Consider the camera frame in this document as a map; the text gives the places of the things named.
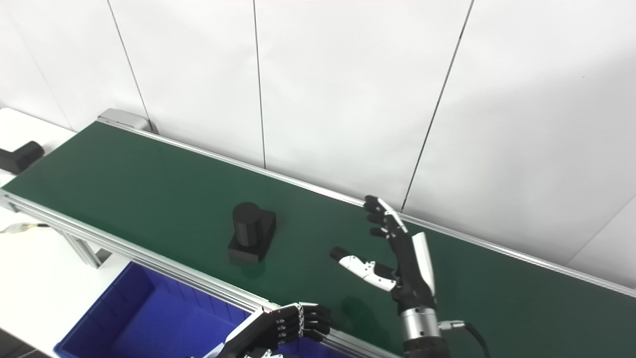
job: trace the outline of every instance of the white table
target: white table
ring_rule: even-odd
[[[48,154],[73,135],[72,131],[15,110],[0,110],[2,149],[13,151],[34,140]],[[0,169],[0,186],[13,177]],[[0,230],[16,222],[36,221],[0,208]],[[128,262],[113,254],[99,269],[91,268],[49,228],[0,234],[0,329],[56,357],[55,344]]]

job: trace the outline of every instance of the blue plastic crate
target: blue plastic crate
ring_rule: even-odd
[[[249,313],[130,263],[55,346],[62,358],[202,357]],[[302,338],[279,352],[346,358]]]

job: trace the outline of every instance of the robotic hand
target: robotic hand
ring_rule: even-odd
[[[282,358],[272,355],[279,345],[300,337],[322,341],[329,334],[330,315],[315,303],[292,303],[271,312],[260,308],[204,358]]]
[[[379,197],[366,196],[365,200],[367,219],[379,226],[370,233],[389,242],[397,270],[340,247],[332,249],[331,257],[363,280],[391,293],[402,321],[406,358],[449,358],[435,312],[435,285],[426,236],[410,236],[396,211]]]

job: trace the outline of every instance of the black cable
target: black cable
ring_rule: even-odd
[[[483,339],[483,336],[479,333],[479,331],[477,331],[477,328],[475,328],[475,326],[468,322],[464,324],[464,328],[466,328],[466,330],[469,331],[473,335],[473,337],[475,337],[477,342],[479,342],[481,348],[483,349],[484,357],[490,358],[490,351],[488,350],[488,346],[486,345],[486,340]]]

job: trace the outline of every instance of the black block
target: black block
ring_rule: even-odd
[[[259,221],[261,232],[260,235],[258,235],[258,242],[252,246],[243,246],[239,243],[237,235],[234,234],[228,245],[230,257],[254,263],[259,263],[263,260],[267,250],[270,248],[270,243],[276,231],[276,213],[269,210],[261,210]]]
[[[34,141],[28,142],[15,152],[0,149],[0,169],[20,174],[43,155],[44,148]]]

